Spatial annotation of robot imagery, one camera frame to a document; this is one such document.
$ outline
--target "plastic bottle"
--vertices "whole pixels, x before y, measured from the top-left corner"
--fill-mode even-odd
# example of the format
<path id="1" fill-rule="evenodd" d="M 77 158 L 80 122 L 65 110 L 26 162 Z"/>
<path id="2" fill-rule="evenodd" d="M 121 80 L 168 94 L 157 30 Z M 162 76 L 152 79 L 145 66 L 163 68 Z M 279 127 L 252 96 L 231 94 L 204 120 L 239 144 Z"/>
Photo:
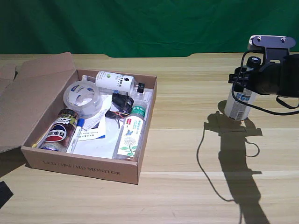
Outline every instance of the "plastic bottle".
<path id="1" fill-rule="evenodd" d="M 252 56 L 248 58 L 246 66 L 244 67 L 246 68 L 246 71 L 250 71 L 258 67 L 260 63 L 260 58 Z M 256 93 L 246 88 L 243 89 L 243 92 L 234 91 L 234 94 L 237 97 L 237 99 L 248 104 L 252 104 L 256 98 Z M 224 113 L 226 116 L 233 120 L 245 120 L 248 117 L 250 109 L 250 106 L 246 106 L 235 101 L 230 90 L 226 106 L 224 108 Z"/>
<path id="2" fill-rule="evenodd" d="M 107 71 L 99 71 L 95 84 L 101 91 L 131 96 L 142 83 L 137 83 L 133 76 Z"/>
<path id="3" fill-rule="evenodd" d="M 121 127 L 112 159 L 137 161 L 145 126 L 144 116 L 147 109 L 147 104 L 142 98 L 142 93 L 136 94 L 132 111 L 125 118 Z"/>

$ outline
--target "soda can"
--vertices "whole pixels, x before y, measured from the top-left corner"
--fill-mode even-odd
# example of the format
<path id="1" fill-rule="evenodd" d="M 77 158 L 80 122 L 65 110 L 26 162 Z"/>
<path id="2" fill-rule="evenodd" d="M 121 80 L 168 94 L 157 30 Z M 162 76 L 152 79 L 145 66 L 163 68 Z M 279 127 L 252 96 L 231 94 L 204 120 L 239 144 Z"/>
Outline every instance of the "soda can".
<path id="1" fill-rule="evenodd" d="M 77 127 L 78 119 L 79 115 L 75 111 L 61 110 L 40 148 L 66 152 Z"/>

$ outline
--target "bottle label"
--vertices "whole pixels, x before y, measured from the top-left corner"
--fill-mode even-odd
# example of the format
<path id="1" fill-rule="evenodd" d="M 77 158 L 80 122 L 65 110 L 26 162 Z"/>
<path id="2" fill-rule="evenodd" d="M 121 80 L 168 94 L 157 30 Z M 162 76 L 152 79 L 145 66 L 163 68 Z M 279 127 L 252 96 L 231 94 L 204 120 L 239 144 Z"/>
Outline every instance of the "bottle label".
<path id="1" fill-rule="evenodd" d="M 238 100 L 248 103 L 252 94 L 252 91 L 245 89 L 243 90 L 243 93 L 240 92 L 234 92 L 235 96 Z M 246 105 L 243 105 L 237 101 L 234 101 L 231 113 L 229 115 L 229 117 L 233 120 L 244 120 L 245 118 L 244 113 L 246 110 Z"/>
<path id="2" fill-rule="evenodd" d="M 141 136 L 143 120 L 139 117 L 130 116 L 125 120 L 121 134 L 120 145 L 117 150 L 118 155 L 134 157 L 138 148 L 138 141 Z"/>
<path id="3" fill-rule="evenodd" d="M 113 90 L 114 93 L 126 93 L 125 95 L 127 95 L 127 92 L 131 90 L 133 80 L 134 77 L 132 76 L 99 71 L 95 83 L 97 87 Z"/>
<path id="4" fill-rule="evenodd" d="M 145 109 L 141 106 L 134 106 L 132 108 L 131 113 L 138 113 L 138 114 L 140 114 L 141 116 L 144 117 L 145 116 Z"/>

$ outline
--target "black cable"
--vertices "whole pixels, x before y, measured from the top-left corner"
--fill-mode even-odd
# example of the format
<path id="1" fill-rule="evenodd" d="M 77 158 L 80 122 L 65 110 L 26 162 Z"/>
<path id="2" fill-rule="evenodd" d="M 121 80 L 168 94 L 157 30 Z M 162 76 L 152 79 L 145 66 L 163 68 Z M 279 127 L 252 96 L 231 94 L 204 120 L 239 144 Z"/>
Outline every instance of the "black cable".
<path id="1" fill-rule="evenodd" d="M 105 116 L 109 119 L 123 119 L 128 116 L 132 110 L 134 100 L 125 95 L 113 94 L 112 103 L 118 109 L 118 111 L 108 110 Z"/>
<path id="2" fill-rule="evenodd" d="M 255 105 L 252 105 L 252 104 L 248 104 L 248 103 L 245 103 L 245 102 L 242 102 L 240 101 L 239 99 L 237 99 L 237 97 L 235 96 L 235 93 L 234 93 L 234 89 L 235 89 L 235 85 L 239 79 L 239 77 L 241 76 L 241 73 L 242 73 L 242 67 L 243 67 L 243 63 L 244 63 L 244 59 L 245 59 L 245 56 L 248 54 L 248 53 L 260 53 L 260 51 L 256 51 L 256 50 L 248 50 L 246 51 L 243 56 L 242 56 L 242 59 L 241 59 L 241 66 L 240 66 L 240 71 L 239 71 L 239 74 L 237 76 L 237 79 L 235 80 L 235 82 L 233 82 L 233 87 L 231 89 L 231 94 L 233 96 L 233 98 L 235 99 L 235 101 L 243 104 L 243 105 L 246 105 L 246 106 L 250 106 L 252 108 L 255 108 L 255 109 L 258 109 L 260 111 L 263 111 L 263 112 L 266 112 L 266 113 L 270 113 L 270 114 L 273 114 L 273 115 L 281 115 L 281 116 L 285 116 L 285 115 L 294 115 L 294 114 L 299 114 L 299 111 L 293 111 L 293 112 L 284 112 L 284 113 L 280 113 L 280 112 L 275 112 L 275 111 L 269 111 L 269 110 L 266 110 L 266 109 L 263 109 L 261 107 L 258 107 L 258 106 L 255 106 Z"/>
<path id="3" fill-rule="evenodd" d="M 299 107 L 299 103 L 297 106 L 291 106 L 291 105 L 288 105 L 286 102 L 282 101 L 281 99 L 279 99 L 279 96 L 276 97 L 276 101 L 281 104 L 282 106 L 288 108 L 288 109 L 296 109 Z"/>

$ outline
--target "green screen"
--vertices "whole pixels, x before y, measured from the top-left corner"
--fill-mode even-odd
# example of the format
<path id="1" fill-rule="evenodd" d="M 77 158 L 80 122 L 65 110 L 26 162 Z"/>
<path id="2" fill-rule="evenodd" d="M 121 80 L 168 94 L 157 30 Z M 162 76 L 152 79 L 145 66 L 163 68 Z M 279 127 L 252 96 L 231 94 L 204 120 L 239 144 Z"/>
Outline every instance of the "green screen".
<path id="1" fill-rule="evenodd" d="M 299 39 L 297 0 L 0 0 L 1 54 L 188 56 Z M 299 45 L 291 51 L 299 51 Z"/>

